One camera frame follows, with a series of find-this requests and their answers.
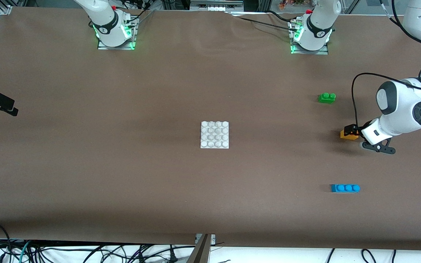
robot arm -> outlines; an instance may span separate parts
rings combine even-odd
[[[301,17],[302,28],[294,40],[306,50],[319,50],[329,41],[332,25],[342,10],[340,0],[318,0],[311,14]]]
[[[122,10],[114,10],[107,0],[74,0],[94,24],[97,37],[104,45],[116,47],[132,37],[128,20],[131,16]]]
[[[421,40],[421,0],[409,2],[403,26],[412,36]],[[421,129],[421,72],[419,75],[418,78],[401,80],[411,86],[388,81],[379,87],[376,102],[382,115],[359,128],[367,140],[362,143],[364,148],[394,153],[393,148],[388,147],[390,138]]]

brown table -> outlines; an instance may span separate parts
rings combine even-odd
[[[421,130],[394,138],[392,156],[339,138],[356,74],[421,67],[386,17],[339,17],[327,56],[291,54],[283,30],[221,12],[155,12],[134,51],[96,50],[87,22],[81,9],[0,18],[0,92],[20,110],[0,112],[12,237],[421,249]],[[361,123],[380,115],[383,81],[358,80]],[[336,102],[317,103],[323,92]],[[230,122],[229,150],[199,148],[203,120]]]

